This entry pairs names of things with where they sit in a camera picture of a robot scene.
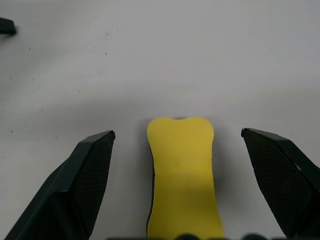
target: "white table surface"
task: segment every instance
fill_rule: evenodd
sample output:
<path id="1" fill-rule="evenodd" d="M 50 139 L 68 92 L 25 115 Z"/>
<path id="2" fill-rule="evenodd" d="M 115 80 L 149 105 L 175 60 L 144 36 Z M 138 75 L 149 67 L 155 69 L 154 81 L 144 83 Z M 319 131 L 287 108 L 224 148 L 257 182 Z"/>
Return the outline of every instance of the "white table surface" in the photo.
<path id="1" fill-rule="evenodd" d="M 242 127 L 291 139 L 320 165 L 318 0 L 2 0 L 0 238 L 89 135 L 115 130 L 92 240 L 145 236 L 156 117 L 215 128 L 225 235 L 283 236 L 257 185 Z"/>

